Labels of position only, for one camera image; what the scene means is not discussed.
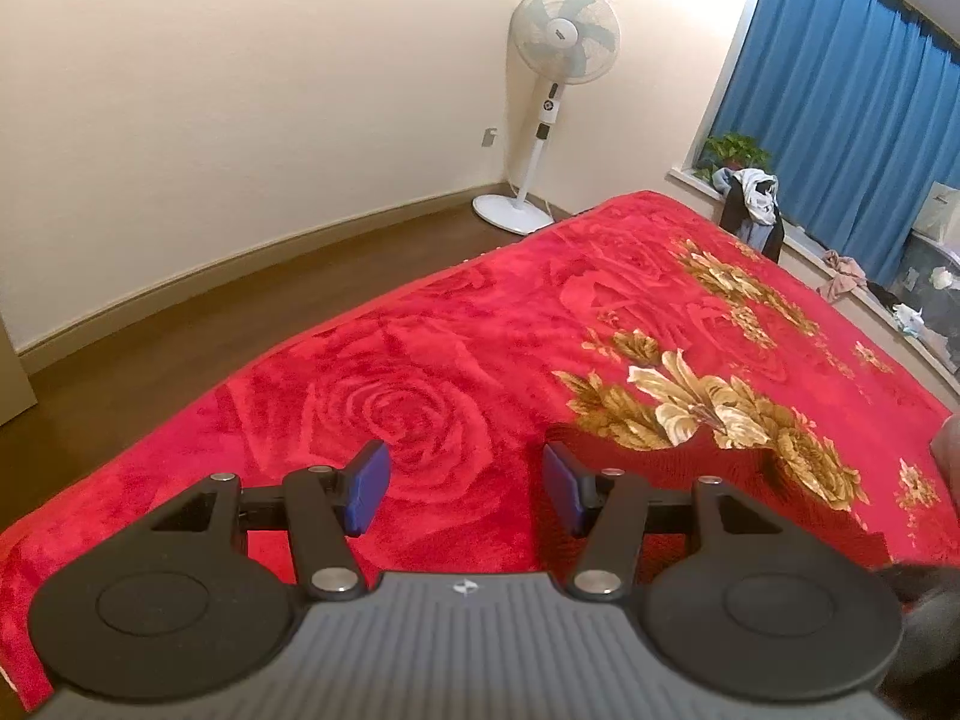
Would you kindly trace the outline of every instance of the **blue gripper pad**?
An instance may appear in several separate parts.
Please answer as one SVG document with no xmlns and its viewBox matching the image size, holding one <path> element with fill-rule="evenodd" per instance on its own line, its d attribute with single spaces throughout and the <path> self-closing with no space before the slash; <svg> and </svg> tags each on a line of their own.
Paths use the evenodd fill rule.
<svg viewBox="0 0 960 720">
<path fill-rule="evenodd" d="M 373 521 L 380 501 L 390 485 L 390 453 L 384 442 L 367 442 L 343 469 L 344 533 L 360 536 Z"/>
<path fill-rule="evenodd" d="M 592 509 L 599 505 L 593 472 L 564 445 L 544 445 L 544 488 L 560 522 L 571 536 L 587 536 Z"/>
</svg>

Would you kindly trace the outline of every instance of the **gray plastic body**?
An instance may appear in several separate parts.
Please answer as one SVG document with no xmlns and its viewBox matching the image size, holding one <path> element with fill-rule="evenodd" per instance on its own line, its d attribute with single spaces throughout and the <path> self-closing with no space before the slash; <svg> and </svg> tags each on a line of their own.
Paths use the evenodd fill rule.
<svg viewBox="0 0 960 720">
<path fill-rule="evenodd" d="M 813 706 L 738 702 L 673 672 L 615 605 L 546 574 L 384 575 L 310 608 L 263 669 L 215 693 L 122 706 L 56 693 L 40 720 L 896 720 L 870 693 Z"/>
</svg>

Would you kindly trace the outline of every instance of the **wooden floor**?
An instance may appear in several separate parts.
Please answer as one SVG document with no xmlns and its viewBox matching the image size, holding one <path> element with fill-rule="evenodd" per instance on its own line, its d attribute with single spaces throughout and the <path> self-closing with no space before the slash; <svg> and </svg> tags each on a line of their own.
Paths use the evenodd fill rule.
<svg viewBox="0 0 960 720">
<path fill-rule="evenodd" d="M 426 215 L 239 279 L 56 362 L 31 378 L 40 403 L 0 427 L 0 529 L 285 338 L 517 240 L 469 206 Z M 0 683 L 0 718 L 22 716 Z"/>
</svg>

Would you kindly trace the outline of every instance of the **electric fan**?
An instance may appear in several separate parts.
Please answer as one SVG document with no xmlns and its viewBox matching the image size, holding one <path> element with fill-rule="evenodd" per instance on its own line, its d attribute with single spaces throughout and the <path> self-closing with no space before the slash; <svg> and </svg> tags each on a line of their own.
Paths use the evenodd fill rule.
<svg viewBox="0 0 960 720">
<path fill-rule="evenodd" d="M 620 49 L 620 28 L 606 0 L 524 0 L 514 12 L 510 33 L 523 61 L 553 84 L 539 111 L 541 123 L 520 193 L 483 194 L 474 199 L 473 210 L 494 226 L 526 235 L 553 221 L 527 201 L 527 194 L 563 89 L 597 80 L 611 69 Z"/>
</svg>

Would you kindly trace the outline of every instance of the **black cloth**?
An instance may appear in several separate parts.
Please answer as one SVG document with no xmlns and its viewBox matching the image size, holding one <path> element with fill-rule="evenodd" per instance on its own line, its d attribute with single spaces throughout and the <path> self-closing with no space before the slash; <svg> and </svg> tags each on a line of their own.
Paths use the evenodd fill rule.
<svg viewBox="0 0 960 720">
<path fill-rule="evenodd" d="M 770 189 L 770 182 L 761 181 L 760 184 L 757 184 L 757 189 L 759 191 Z M 781 218 L 781 213 L 779 213 L 779 208 L 776 205 L 774 206 L 774 216 L 776 217 L 774 228 L 767 236 L 766 244 L 764 244 L 763 251 L 760 253 L 768 260 L 779 263 L 779 252 L 784 247 L 784 220 Z M 736 235 L 740 225 L 747 218 L 750 218 L 750 211 L 747 210 L 747 203 L 743 197 L 743 187 L 735 176 L 731 176 L 730 191 L 727 194 L 727 201 L 724 203 L 720 226 L 728 233 Z"/>
</svg>

